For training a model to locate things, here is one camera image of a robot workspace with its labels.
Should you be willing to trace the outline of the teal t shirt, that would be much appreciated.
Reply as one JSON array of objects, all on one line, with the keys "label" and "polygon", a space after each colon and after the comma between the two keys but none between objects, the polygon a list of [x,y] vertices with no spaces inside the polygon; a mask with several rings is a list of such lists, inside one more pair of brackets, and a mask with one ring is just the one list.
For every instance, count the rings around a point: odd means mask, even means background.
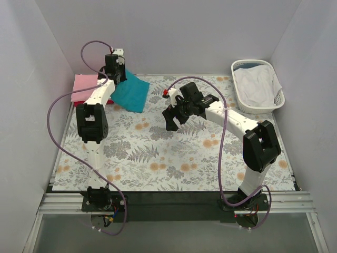
[{"label": "teal t shirt", "polygon": [[124,109],[142,113],[145,107],[150,84],[126,70],[126,81],[121,82],[111,94],[111,100]]}]

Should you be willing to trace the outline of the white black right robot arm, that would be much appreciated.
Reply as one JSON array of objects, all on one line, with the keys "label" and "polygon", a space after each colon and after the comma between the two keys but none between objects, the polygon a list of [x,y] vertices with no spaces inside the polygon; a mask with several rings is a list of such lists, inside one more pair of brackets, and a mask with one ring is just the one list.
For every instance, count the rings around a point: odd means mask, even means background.
[{"label": "white black right robot arm", "polygon": [[164,90],[163,97],[171,101],[163,111],[167,131],[178,130],[175,120],[184,124],[195,115],[218,124],[223,128],[223,133],[229,131],[242,142],[243,160],[247,166],[244,180],[234,196],[228,199],[222,195],[221,198],[231,208],[253,208],[264,188],[267,171],[281,154],[274,125],[270,121],[251,120],[228,109],[224,96],[203,95],[194,82],[179,90],[169,87]]}]

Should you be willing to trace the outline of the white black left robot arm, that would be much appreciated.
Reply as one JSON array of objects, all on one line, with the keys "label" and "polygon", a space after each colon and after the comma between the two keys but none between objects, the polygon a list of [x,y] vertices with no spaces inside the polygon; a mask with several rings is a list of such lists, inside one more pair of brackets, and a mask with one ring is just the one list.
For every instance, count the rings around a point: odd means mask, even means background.
[{"label": "white black left robot arm", "polygon": [[84,104],[76,107],[78,135],[84,142],[88,163],[93,168],[89,176],[87,198],[89,204],[101,211],[112,206],[104,165],[104,142],[108,135],[105,106],[116,86],[125,80],[123,51],[115,50],[105,56],[105,66],[101,78],[97,80],[97,88]]}]

